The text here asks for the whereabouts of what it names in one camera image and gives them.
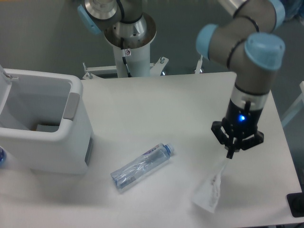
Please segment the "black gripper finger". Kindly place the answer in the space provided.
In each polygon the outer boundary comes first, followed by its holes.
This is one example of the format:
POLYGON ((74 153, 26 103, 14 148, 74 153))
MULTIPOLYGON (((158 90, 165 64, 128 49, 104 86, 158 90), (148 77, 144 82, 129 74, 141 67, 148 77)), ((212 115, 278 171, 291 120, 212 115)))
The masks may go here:
POLYGON ((214 121, 211 126, 211 130, 217 138, 218 142, 225 146, 227 152, 226 158, 232 159, 234 155, 233 137, 227 136, 222 131, 222 122, 214 121))
POLYGON ((232 154, 239 152, 240 150, 243 151, 248 150, 263 142, 264 142, 264 134, 260 131, 257 131, 257 133, 249 136, 248 138, 236 139, 234 152, 232 154))

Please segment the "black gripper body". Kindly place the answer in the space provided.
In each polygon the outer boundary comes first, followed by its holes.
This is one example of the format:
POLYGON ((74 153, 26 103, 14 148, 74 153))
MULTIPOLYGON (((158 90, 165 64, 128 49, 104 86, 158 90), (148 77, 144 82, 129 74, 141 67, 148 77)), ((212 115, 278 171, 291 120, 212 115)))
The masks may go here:
POLYGON ((257 124, 263 109, 246 110, 238 107, 231 100, 222 127, 229 138, 245 139, 257 133, 257 124))

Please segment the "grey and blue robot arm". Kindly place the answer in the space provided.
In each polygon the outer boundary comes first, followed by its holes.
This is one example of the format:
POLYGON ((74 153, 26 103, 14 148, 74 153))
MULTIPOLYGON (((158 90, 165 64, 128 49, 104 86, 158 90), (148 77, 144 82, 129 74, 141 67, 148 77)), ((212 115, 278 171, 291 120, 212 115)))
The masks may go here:
MULTIPOLYGON (((225 117, 212 124, 212 132, 232 158, 264 140, 257 123, 277 71, 285 44, 275 36, 285 9, 278 0, 222 0, 233 20, 224 27, 206 25, 196 39, 204 58, 236 73, 225 117)), ((84 0, 77 12, 86 28, 103 33, 113 47, 119 77, 159 76, 166 63, 150 62, 150 44, 156 36, 154 20, 140 0, 84 0)))

